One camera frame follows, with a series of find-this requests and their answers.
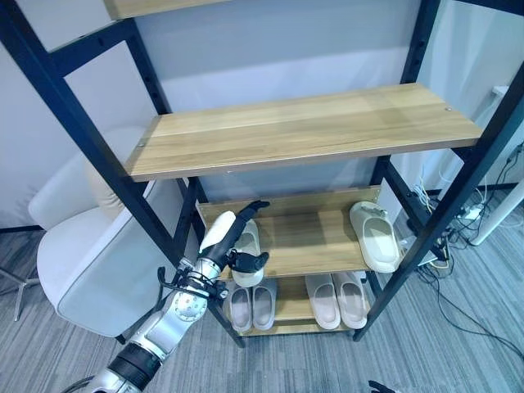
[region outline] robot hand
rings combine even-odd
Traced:
[[[232,248],[247,221],[258,209],[268,205],[268,202],[256,201],[236,216],[231,211],[222,213],[202,241],[194,266],[182,259],[172,283],[165,282],[163,268],[159,269],[160,284],[173,289],[165,305],[146,320],[111,364],[94,377],[87,391],[143,391],[162,363],[174,353],[184,333],[205,313],[208,299],[227,296],[227,292],[217,285],[222,270],[229,265],[244,273],[256,273],[264,267],[269,257],[267,253],[243,255]]]

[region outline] floor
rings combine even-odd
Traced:
[[[513,219],[522,215],[520,207]],[[35,274],[42,235],[0,235],[2,266]],[[443,293],[524,348],[524,228],[499,228],[479,247],[454,251],[454,258]],[[9,285],[0,278],[0,291]],[[14,302],[14,293],[0,296],[1,392],[58,393],[104,368],[121,348],[61,320],[41,287],[27,291],[17,323]],[[402,393],[516,393],[524,391],[524,364],[491,339],[451,327],[435,293],[413,275],[361,342],[346,332],[252,337],[239,350],[207,314],[146,391],[353,393],[370,392],[369,379]]]

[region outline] white slipper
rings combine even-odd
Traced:
[[[363,328],[368,311],[360,278],[353,272],[333,273],[332,277],[342,321],[348,328]]]
[[[253,287],[253,326],[268,330],[275,322],[275,302],[277,300],[277,280],[266,278]]]
[[[235,243],[235,249],[254,256],[260,255],[259,230],[252,219],[246,223],[242,235]],[[256,273],[241,273],[233,270],[233,280],[241,287],[253,287],[261,282],[262,278],[264,278],[264,269]]]
[[[366,265],[376,272],[393,273],[399,267],[400,253],[386,215],[376,203],[358,202],[351,207],[350,222]]]
[[[338,328],[341,324],[341,313],[331,274],[305,276],[305,287],[318,325],[327,330]]]
[[[237,332],[247,332],[251,329],[251,293],[248,288],[239,287],[235,282],[227,284],[229,295],[224,306],[231,319],[233,329]]]

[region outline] white wall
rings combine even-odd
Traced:
[[[138,18],[174,111],[400,81],[418,0],[241,0]],[[211,200],[369,181],[374,159],[205,176]]]
[[[19,4],[47,50],[110,21],[102,2],[23,0]],[[155,114],[125,45],[75,71],[67,82],[101,130],[147,125]],[[0,44],[0,228],[34,224],[27,211],[29,200],[76,151]]]
[[[484,128],[481,114],[494,97],[492,88],[510,84],[524,61],[524,18],[455,0],[442,0],[431,33],[418,82]],[[513,148],[524,140],[524,124],[492,166],[488,183],[496,177]],[[408,184],[423,175],[427,189],[449,184],[439,176],[453,178],[462,161],[450,150],[424,151],[393,156],[391,159]],[[524,159],[506,178],[506,183],[524,178]],[[385,186],[381,201],[395,218],[400,205]]]
[[[109,21],[102,0],[20,5],[47,49]],[[299,7],[293,0],[233,0],[144,16],[138,26],[172,109],[185,111],[397,84],[417,10],[418,0],[302,0]],[[524,57],[522,21],[444,0],[419,80],[463,113],[478,115],[491,87],[507,84]],[[28,200],[76,147],[3,47],[0,71],[4,228],[32,223]],[[147,124],[154,114],[124,45],[67,80],[102,130]],[[394,160],[409,183],[419,173],[405,169],[426,163],[431,188],[441,186],[439,158],[427,152]],[[373,159],[364,159],[202,181],[214,199],[257,197],[366,184],[372,170]]]

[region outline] wooden shelf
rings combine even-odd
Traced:
[[[112,20],[133,18],[229,0],[104,0]]]
[[[265,277],[365,270],[359,242],[350,225],[349,209],[357,201],[376,201],[379,187],[351,188],[281,198],[264,198],[271,205],[255,218],[260,249],[269,253]],[[237,213],[248,201],[200,205],[209,227],[219,213]],[[220,276],[231,280],[226,268]]]
[[[420,84],[162,115],[126,169],[138,181],[466,147],[481,130]]]
[[[313,321],[314,314],[303,276],[279,278],[275,321]]]
[[[240,336],[273,336],[275,334],[299,334],[299,333],[329,333],[350,331],[343,323],[333,330],[322,329],[315,321],[300,321],[291,323],[275,323],[269,330],[251,329],[245,333],[239,333]]]

